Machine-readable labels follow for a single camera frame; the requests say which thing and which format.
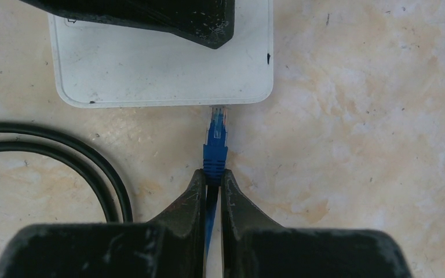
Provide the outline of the long white network switch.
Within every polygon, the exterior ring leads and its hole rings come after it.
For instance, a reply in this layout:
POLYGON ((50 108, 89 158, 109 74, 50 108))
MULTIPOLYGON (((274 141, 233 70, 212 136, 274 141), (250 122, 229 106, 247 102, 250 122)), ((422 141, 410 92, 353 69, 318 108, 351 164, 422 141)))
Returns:
POLYGON ((252 104, 273 89, 273 3, 236 1, 218 49, 165 32, 48 16, 56 89, 78 108, 252 104))

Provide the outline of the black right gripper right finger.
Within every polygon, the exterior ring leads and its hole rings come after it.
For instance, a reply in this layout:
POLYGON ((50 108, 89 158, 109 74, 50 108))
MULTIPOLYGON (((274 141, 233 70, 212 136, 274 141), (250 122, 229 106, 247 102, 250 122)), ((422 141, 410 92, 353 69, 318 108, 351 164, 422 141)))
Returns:
POLYGON ((221 213, 225 277, 411 277, 388 234, 284 227, 240 190, 230 170, 222 178, 221 213))

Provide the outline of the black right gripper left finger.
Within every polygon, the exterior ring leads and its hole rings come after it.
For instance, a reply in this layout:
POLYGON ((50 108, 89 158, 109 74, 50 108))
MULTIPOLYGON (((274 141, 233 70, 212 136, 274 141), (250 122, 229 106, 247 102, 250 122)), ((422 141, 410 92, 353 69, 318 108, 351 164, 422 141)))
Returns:
POLYGON ((35 224, 0 257, 0 277, 202 277, 205 176, 145 223, 35 224))

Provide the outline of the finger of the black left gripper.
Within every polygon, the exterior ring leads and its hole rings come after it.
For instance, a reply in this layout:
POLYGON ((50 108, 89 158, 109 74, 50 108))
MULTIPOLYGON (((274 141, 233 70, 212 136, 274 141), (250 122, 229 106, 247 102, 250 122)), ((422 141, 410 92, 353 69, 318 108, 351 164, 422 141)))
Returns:
POLYGON ((170 33, 218 49, 232 39, 235 1, 227 0, 24 0, 70 20, 170 33))

